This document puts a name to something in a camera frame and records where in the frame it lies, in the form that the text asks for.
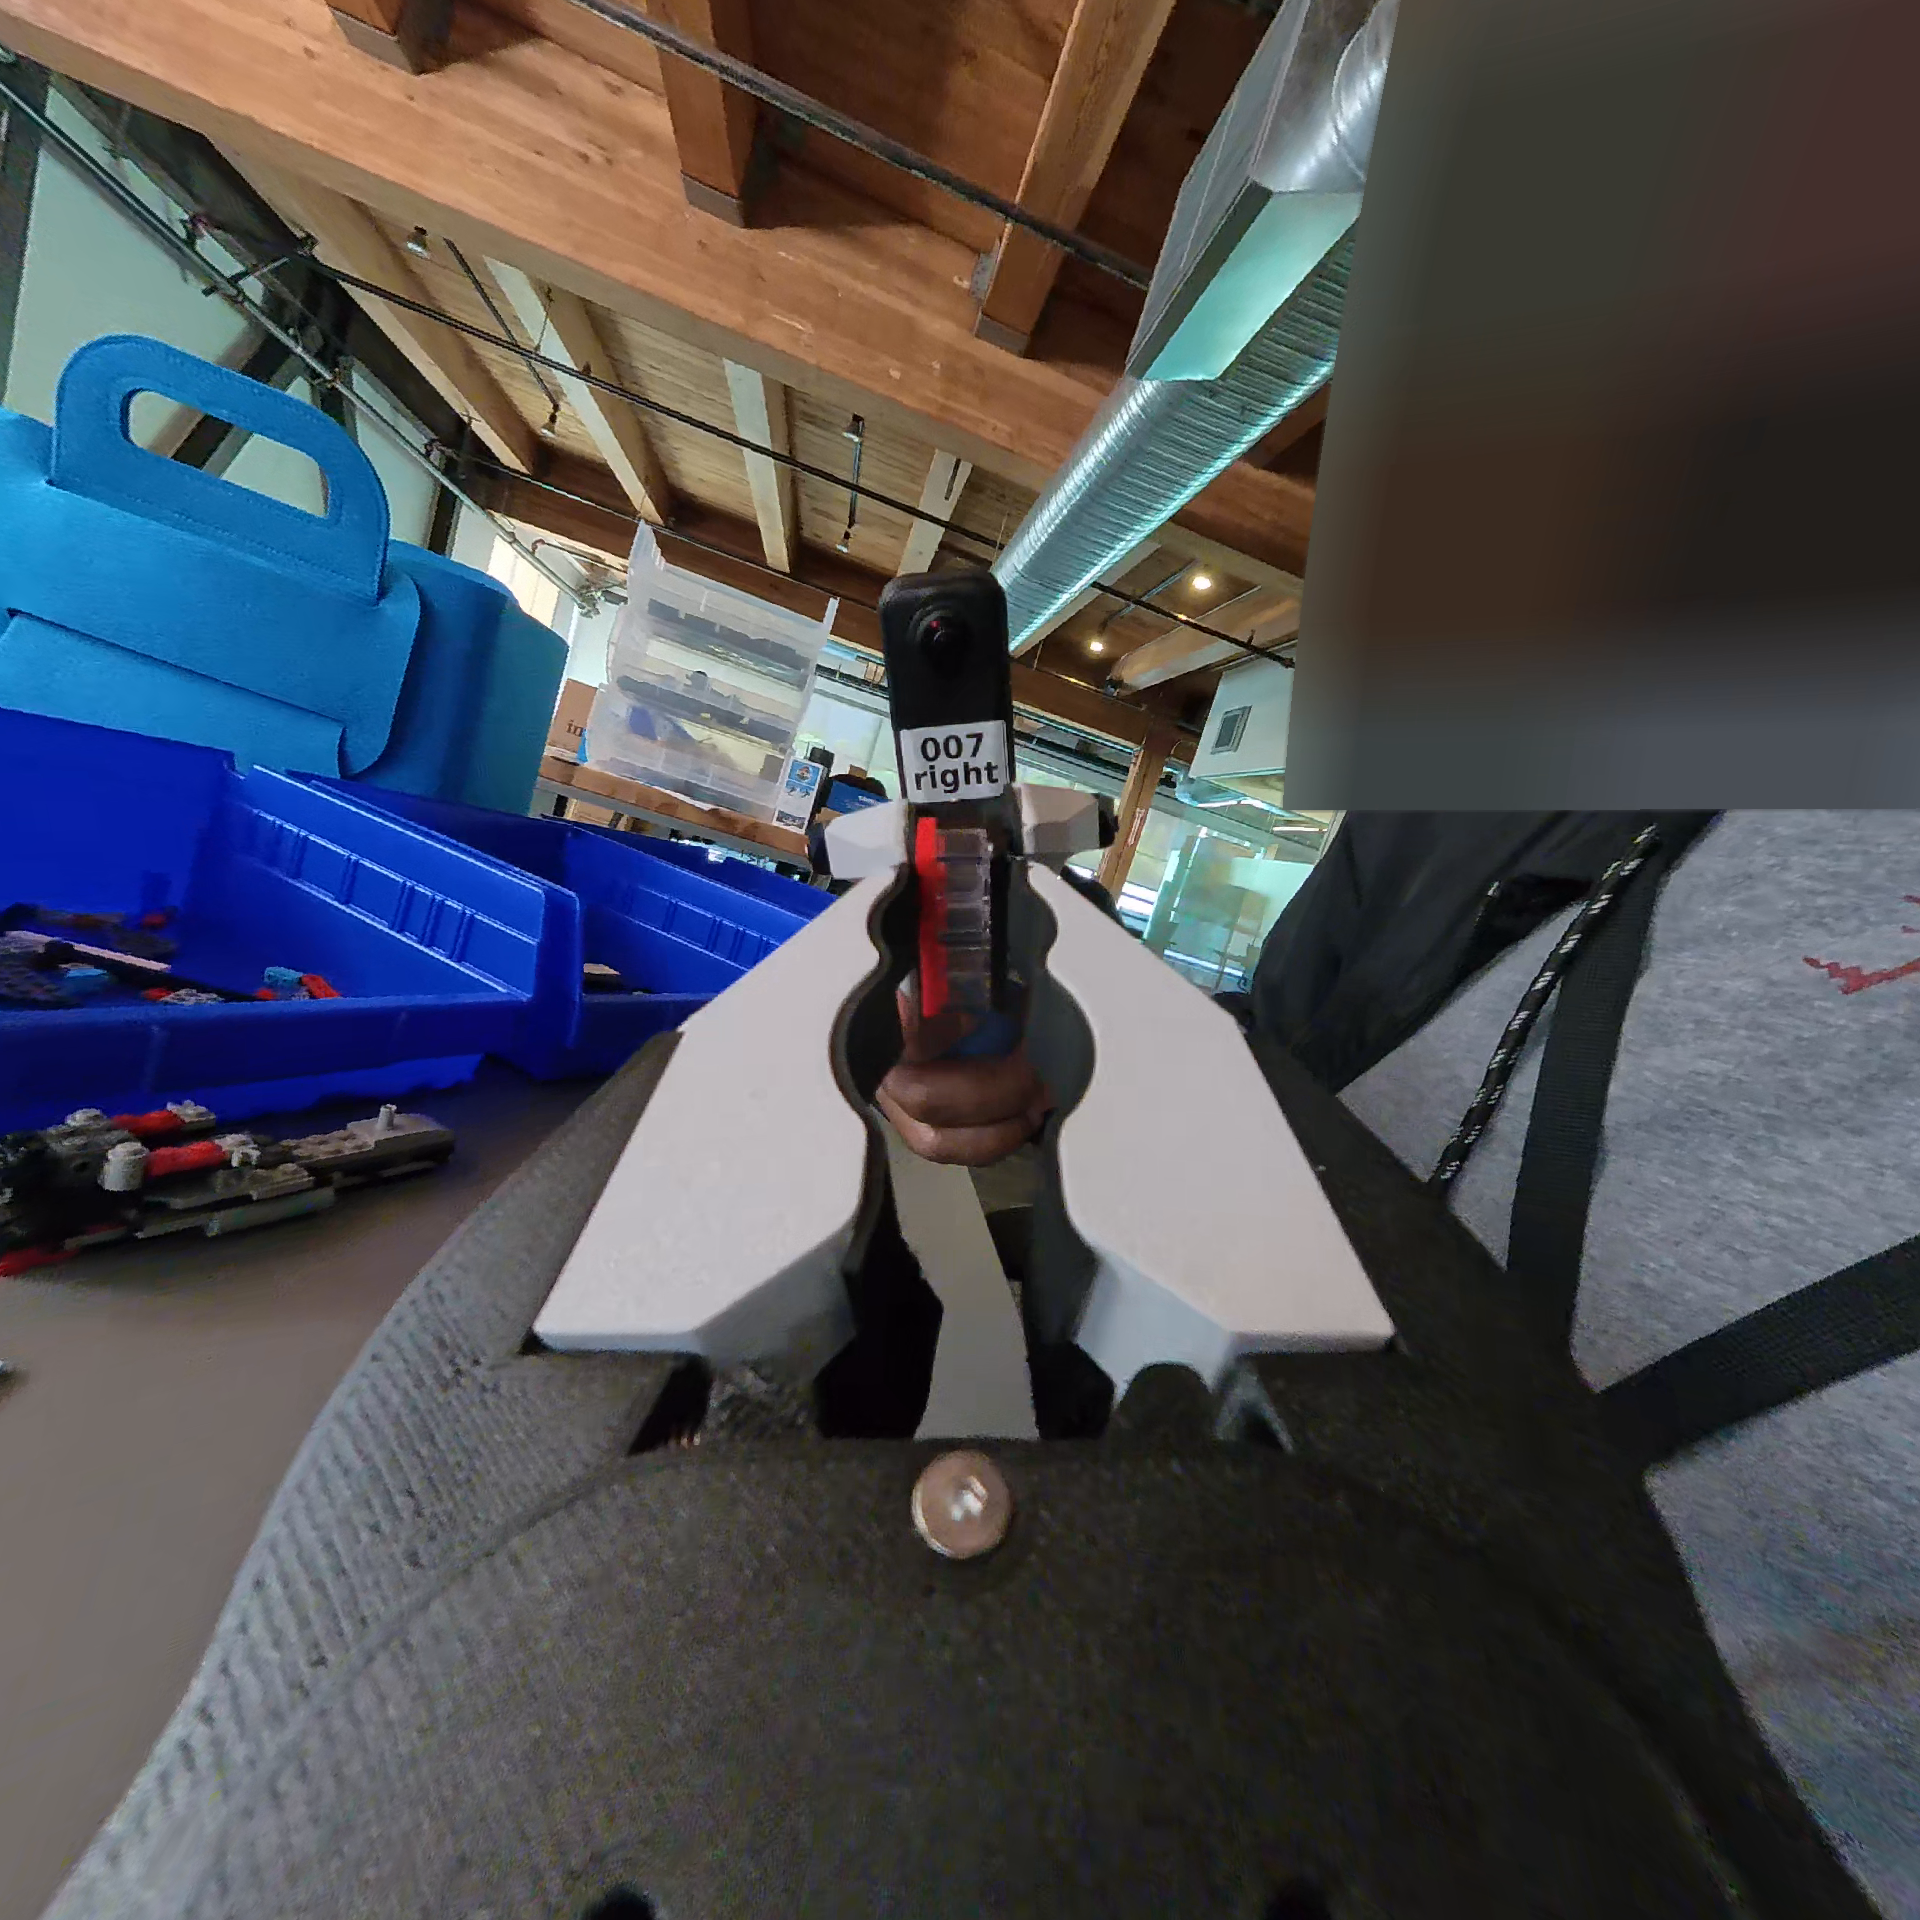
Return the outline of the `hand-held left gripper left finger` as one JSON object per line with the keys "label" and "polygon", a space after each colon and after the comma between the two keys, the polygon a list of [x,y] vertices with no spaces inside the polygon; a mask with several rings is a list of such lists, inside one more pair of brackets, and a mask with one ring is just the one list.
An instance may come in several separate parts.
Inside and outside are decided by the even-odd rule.
{"label": "hand-held left gripper left finger", "polygon": [[901,1054],[907,868],[828,913],[685,1017],[532,1334],[559,1356],[756,1367],[815,1403],[856,1334],[854,1272],[901,1237],[877,1089]]}

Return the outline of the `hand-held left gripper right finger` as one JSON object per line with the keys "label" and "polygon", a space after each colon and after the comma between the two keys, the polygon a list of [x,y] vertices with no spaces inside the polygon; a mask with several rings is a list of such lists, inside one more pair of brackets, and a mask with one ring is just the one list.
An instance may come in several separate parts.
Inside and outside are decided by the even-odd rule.
{"label": "hand-held left gripper right finger", "polygon": [[1099,1435],[1150,1367],[1399,1330],[1238,1022],[1048,868],[1008,895],[1021,1049],[1052,1092],[1021,1272],[1041,1441]]}

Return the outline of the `red black toy brick assembly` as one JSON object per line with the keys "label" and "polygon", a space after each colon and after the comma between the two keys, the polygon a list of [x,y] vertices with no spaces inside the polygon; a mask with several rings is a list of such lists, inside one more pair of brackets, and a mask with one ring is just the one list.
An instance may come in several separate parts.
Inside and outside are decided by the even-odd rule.
{"label": "red black toy brick assembly", "polygon": [[980,1017],[997,1008],[997,837],[918,816],[918,1002],[922,1022]]}

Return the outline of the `person's right hand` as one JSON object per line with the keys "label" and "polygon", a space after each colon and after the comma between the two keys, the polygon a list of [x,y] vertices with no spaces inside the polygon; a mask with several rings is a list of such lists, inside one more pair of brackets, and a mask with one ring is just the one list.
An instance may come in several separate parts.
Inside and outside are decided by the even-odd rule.
{"label": "person's right hand", "polygon": [[1055,1098],[1021,1040],[970,1051],[972,1017],[947,1008],[922,1015],[918,986],[900,989],[901,1054],[886,1072],[877,1106],[923,1163],[997,1164],[1029,1147]]}

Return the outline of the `blue plastic bin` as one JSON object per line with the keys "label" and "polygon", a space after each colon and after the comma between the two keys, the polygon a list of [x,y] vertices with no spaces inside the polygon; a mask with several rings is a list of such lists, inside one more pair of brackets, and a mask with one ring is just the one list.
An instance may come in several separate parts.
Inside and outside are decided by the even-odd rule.
{"label": "blue plastic bin", "polygon": [[535,981],[501,1057],[546,1084],[624,1069],[831,904],[707,846],[350,779],[322,788],[541,885]]}
{"label": "blue plastic bin", "polygon": [[142,986],[4,1008],[4,1131],[447,1089],[535,998],[550,895],[427,828],[209,746],[4,710],[4,906],[169,941],[242,1002]]}

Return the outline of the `clear plastic organizer box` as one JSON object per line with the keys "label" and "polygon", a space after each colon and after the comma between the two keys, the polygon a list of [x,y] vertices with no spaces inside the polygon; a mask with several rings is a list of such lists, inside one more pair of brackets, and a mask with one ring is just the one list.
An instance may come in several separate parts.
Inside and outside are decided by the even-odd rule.
{"label": "clear plastic organizer box", "polygon": [[775,825],[828,641],[819,617],[670,566],[643,523],[585,767]]}

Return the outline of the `person's black jacket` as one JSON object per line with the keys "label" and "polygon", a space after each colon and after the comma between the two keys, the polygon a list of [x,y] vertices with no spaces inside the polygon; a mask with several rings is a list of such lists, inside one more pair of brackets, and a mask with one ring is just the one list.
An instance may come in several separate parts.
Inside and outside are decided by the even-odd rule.
{"label": "person's black jacket", "polygon": [[1264,936],[1251,986],[1218,1002],[1343,1089],[1508,947],[1583,901],[1656,828],[1686,852],[1715,813],[1345,813]]}

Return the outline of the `grey toy brick car model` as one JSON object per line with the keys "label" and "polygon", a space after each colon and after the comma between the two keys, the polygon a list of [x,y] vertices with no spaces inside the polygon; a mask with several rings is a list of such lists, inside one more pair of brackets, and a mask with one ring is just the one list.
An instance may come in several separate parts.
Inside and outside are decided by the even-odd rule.
{"label": "grey toy brick car model", "polygon": [[128,1239],[225,1237],[329,1212],[353,1188],[439,1172],[454,1147],[454,1131],[396,1102],[307,1137],[229,1126],[196,1101],[81,1106],[4,1137],[4,1275]]}

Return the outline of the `metal threaded rod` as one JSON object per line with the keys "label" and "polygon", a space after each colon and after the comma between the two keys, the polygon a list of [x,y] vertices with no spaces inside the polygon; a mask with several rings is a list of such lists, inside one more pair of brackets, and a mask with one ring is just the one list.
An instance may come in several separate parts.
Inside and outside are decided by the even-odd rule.
{"label": "metal threaded rod", "polygon": [[581,2],[592,16],[603,20],[613,29],[624,29],[630,35],[639,35],[643,43],[650,43],[654,49],[660,49],[670,60],[680,60],[698,70],[707,70],[708,77],[731,86],[734,91],[750,94],[756,102],[780,112],[786,121],[796,121],[807,131],[819,131],[872,161],[882,161],[886,166],[922,178],[941,193],[947,193],[957,202],[976,206],[989,216],[997,216],[1001,221],[1037,235],[1041,246],[1077,258],[1082,265],[1117,276],[1128,286],[1148,289],[1150,286],[1150,271],[1139,267],[1138,262],[1130,262],[1128,254],[1099,246],[1095,237],[1064,228],[1062,221],[1052,221],[1013,198],[1005,198],[1003,193],[992,193],[989,187],[967,178],[964,173],[943,166],[935,158],[918,152],[915,148],[901,143],[900,137],[890,137],[877,126],[868,126],[866,121],[831,106],[824,102],[818,102],[815,94],[807,94],[796,86],[786,86],[769,70],[762,70],[756,63],[731,56],[698,35],[691,35],[685,29],[647,16],[636,2]]}

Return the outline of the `pile of loose toy bricks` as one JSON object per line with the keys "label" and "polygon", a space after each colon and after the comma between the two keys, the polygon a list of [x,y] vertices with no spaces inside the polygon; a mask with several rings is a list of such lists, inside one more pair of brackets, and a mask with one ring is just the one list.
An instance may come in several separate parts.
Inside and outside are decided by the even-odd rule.
{"label": "pile of loose toy bricks", "polygon": [[78,1008],[119,996],[158,1005],[329,1002],[324,974],[264,966],[256,986],[180,968],[169,911],[143,916],[64,911],[37,901],[4,906],[4,1005]]}

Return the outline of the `blue felt bag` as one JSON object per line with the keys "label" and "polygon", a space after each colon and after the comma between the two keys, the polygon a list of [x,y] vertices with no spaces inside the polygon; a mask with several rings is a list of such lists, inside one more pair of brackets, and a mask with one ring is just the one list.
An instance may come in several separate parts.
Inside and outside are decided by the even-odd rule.
{"label": "blue felt bag", "polygon": [[[142,394],[305,452],[324,513],[133,443]],[[564,657],[498,579],[396,541],[372,459],[272,386],[114,334],[52,425],[4,411],[8,707],[527,813]]]}

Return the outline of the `silver ventilation duct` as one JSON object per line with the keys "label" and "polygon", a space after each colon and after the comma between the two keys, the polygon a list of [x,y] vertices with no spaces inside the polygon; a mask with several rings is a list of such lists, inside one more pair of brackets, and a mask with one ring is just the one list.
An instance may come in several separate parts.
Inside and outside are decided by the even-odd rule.
{"label": "silver ventilation duct", "polygon": [[1008,642],[1099,587],[1337,365],[1402,2],[1284,2],[1181,178],[1128,368],[1001,553]]}

